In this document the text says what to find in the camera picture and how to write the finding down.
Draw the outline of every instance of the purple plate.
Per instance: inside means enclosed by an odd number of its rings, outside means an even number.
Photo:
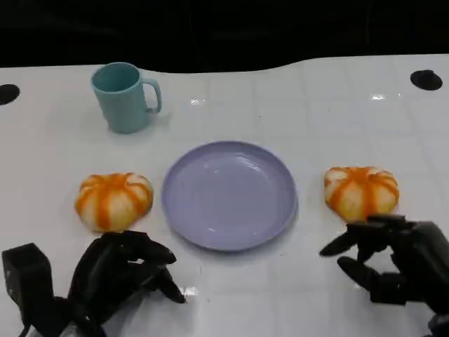
[[[286,229],[297,211],[286,166],[261,147],[218,142],[179,159],[163,183],[170,226],[208,249],[241,251]]]

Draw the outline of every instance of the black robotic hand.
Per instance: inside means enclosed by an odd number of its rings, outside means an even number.
[[[449,336],[449,243],[432,222],[409,222],[404,216],[378,215],[349,223],[347,231],[321,252],[336,256],[357,245],[357,259],[338,258],[338,265],[370,292],[375,303],[404,305],[425,302],[435,316],[429,328],[435,337]],[[391,247],[397,272],[378,273],[364,263]]]
[[[67,298],[54,296],[50,263],[34,244],[4,251],[2,258],[24,335],[33,325],[43,337],[58,337],[73,322],[85,337],[106,337],[101,324],[131,296],[159,289],[174,302],[185,302],[166,268],[175,256],[141,232],[107,233],[92,242],[75,269]]]
[[[159,289],[172,301],[185,303],[166,268],[175,261],[168,248],[146,233],[104,234],[88,247],[75,269],[68,295],[74,322],[87,336],[100,337],[100,324],[132,295]]]

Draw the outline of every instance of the small pumpkin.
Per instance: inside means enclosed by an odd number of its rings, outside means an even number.
[[[393,175],[379,168],[332,167],[324,176],[324,198],[345,221],[353,222],[393,211],[399,189]]]
[[[90,229],[97,232],[125,230],[153,204],[150,182],[135,173],[91,175],[79,188],[75,209]]]

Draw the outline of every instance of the teal mug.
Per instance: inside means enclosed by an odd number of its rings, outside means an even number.
[[[149,114],[162,108],[162,94],[154,79],[143,79],[139,69],[129,63],[109,63],[98,69],[91,79],[103,116],[117,133],[139,131],[149,123]],[[157,107],[148,107],[143,84],[156,91]]]

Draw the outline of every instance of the white table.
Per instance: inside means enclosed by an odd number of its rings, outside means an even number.
[[[106,324],[110,337],[426,332],[425,306],[373,305],[335,259],[319,258],[344,228],[323,201],[322,180],[331,166],[388,169],[401,189],[398,211],[434,220],[449,234],[449,56],[321,59],[232,74],[144,72],[160,82],[164,108],[132,135],[107,130],[89,84],[97,67],[0,69],[0,84],[21,89],[0,107],[0,250],[35,242],[51,261],[56,294],[65,296],[95,238],[74,211],[80,182],[92,173],[135,171],[152,181],[156,201],[133,229],[174,251],[178,262],[170,270],[189,303],[157,295],[133,302]],[[413,71],[429,68],[445,82],[439,91],[410,83]],[[222,255],[170,231],[161,210],[163,177],[179,156],[212,140],[249,141],[285,161],[300,215],[284,236]],[[387,253],[371,265],[393,270]],[[3,286],[0,312],[0,335],[18,335],[20,315]]]

